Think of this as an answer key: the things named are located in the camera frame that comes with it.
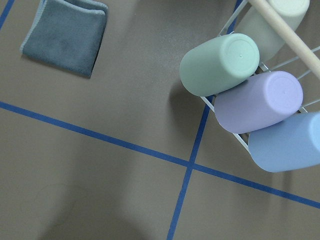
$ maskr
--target plastic cup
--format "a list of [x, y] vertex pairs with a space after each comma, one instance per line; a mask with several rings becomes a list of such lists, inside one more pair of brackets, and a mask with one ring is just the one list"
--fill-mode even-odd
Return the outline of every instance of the plastic cup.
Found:
[[268, 172], [320, 164], [320, 112], [295, 114], [253, 131], [248, 147], [254, 162]]
[[[310, 0], [268, 0], [268, 2], [294, 31], [303, 20], [310, 4]], [[285, 44], [254, 7], [244, 15], [235, 32], [248, 35], [255, 41], [261, 62], [271, 59]]]
[[243, 134], [288, 118], [302, 101], [302, 87], [293, 75], [285, 71], [265, 72], [218, 94], [214, 112], [224, 129]]
[[240, 33], [211, 39], [190, 50], [180, 64], [184, 87], [201, 97], [214, 95], [242, 83], [259, 64], [255, 42]]

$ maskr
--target cup rack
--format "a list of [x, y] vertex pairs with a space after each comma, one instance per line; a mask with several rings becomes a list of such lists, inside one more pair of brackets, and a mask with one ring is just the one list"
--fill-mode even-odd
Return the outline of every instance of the cup rack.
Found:
[[[299, 36], [285, 23], [285, 21], [273, 10], [273, 8], [268, 4], [266, 0], [237, 0], [237, 8], [233, 12], [232, 16], [225, 23], [218, 36], [222, 36], [225, 34], [232, 34], [233, 31], [230, 32], [230, 29], [233, 28], [233, 25], [236, 22], [237, 17], [243, 11], [247, 4], [251, 4], [256, 10], [263, 16], [263, 18], [271, 25], [271, 27], [277, 32], [280, 37], [285, 41], [285, 43], [296, 53], [296, 56], [288, 59], [280, 64], [277, 64], [273, 67], [269, 67], [263, 62], [259, 63], [259, 67], [256, 70], [255, 74], [260, 74], [263, 72], [271, 72], [280, 67], [288, 65], [298, 59], [301, 59], [302, 62], [308, 67], [308, 70], [305, 71], [302, 75], [298, 76], [297, 79], [300, 80], [304, 78], [309, 73], [313, 72], [314, 75], [320, 80], [320, 60], [314, 54], [314, 52], [320, 50], [320, 46], [309, 49], [307, 45], [299, 38]], [[201, 99], [205, 102], [205, 104], [215, 112], [214, 104], [211, 103], [206, 97], [202, 96]], [[320, 102], [320, 97], [316, 100], [305, 103], [301, 106], [297, 113], [307, 113], [307, 106], [313, 105]], [[234, 137], [242, 144], [242, 146], [249, 152], [248, 148], [248, 138], [249, 133], [236, 134], [233, 133]]]

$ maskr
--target light blue cup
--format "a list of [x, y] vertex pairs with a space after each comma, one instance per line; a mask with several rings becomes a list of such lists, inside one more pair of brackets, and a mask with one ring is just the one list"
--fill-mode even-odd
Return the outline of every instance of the light blue cup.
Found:
[[252, 131], [248, 147], [254, 162], [268, 172], [320, 164], [320, 112], [295, 114]]

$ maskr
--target gray floor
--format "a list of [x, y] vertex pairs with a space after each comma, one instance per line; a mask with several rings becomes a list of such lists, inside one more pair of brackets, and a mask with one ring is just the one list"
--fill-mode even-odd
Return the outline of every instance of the gray floor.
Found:
[[[15, 1], [1, 28], [0, 239], [319, 239], [320, 165], [263, 171], [180, 82], [184, 54], [235, 1], [101, 2], [90, 79], [19, 52], [39, 1]], [[310, 48], [318, 10], [311, 0], [297, 30]], [[303, 81], [305, 102], [320, 96], [312, 74]]]

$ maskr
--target blue-gray towel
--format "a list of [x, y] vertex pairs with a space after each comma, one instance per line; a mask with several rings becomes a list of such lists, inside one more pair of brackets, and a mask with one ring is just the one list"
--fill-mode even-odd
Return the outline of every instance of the blue-gray towel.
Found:
[[91, 76], [108, 7], [93, 0], [41, 0], [20, 51], [30, 58]]

